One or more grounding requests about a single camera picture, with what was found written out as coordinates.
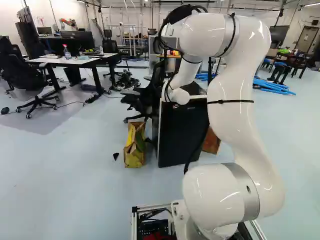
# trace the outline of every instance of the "door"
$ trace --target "door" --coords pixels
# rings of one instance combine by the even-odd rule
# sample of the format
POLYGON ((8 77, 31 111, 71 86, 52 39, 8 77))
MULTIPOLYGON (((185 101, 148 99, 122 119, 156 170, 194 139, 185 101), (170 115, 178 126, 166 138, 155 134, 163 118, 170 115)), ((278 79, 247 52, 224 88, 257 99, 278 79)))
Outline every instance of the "door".
POLYGON ((319 28, 315 26, 304 26, 294 49, 307 53, 318 33, 318 30, 319 28))

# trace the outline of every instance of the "brown cardboard box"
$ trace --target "brown cardboard box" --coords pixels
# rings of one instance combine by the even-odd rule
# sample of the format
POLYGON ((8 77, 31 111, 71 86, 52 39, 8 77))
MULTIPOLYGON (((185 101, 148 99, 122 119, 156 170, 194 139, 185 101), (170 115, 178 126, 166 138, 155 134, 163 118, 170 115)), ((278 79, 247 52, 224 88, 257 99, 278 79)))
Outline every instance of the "brown cardboard box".
POLYGON ((212 128, 209 127, 202 146, 202 151, 217 154, 220 143, 221 140, 216 136, 212 128))

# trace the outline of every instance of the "red object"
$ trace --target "red object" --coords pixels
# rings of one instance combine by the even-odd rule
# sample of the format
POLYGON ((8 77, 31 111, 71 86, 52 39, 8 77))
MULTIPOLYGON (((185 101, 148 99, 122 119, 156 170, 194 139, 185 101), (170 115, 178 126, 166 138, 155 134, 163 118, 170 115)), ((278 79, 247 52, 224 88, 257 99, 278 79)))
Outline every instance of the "red object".
POLYGON ((168 236, 168 235, 162 236, 161 233, 157 231, 148 236, 145 236, 143 240, 177 240, 177 239, 174 238, 173 236, 168 236))

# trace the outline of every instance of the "water bottle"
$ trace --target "water bottle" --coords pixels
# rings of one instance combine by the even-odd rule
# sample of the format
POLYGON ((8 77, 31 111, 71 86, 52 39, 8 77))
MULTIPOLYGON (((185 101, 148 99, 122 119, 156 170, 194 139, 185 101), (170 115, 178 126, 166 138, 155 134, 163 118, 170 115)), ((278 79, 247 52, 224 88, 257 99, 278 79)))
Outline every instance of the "water bottle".
POLYGON ((67 44, 62 44, 64 46, 63 49, 63 53, 64 53, 64 57, 65 59, 71 59, 71 53, 69 52, 68 48, 67 48, 67 44))

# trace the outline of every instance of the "ceiling light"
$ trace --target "ceiling light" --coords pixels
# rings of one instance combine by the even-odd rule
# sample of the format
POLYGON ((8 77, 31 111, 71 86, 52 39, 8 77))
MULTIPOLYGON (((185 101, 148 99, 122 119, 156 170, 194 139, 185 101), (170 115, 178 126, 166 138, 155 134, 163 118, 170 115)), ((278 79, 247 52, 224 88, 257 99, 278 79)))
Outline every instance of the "ceiling light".
POLYGON ((311 6, 315 6, 315 5, 319 5, 320 2, 316 2, 316 3, 310 3, 310 4, 307 4, 307 5, 304 5, 304 7, 311 7, 311 6))

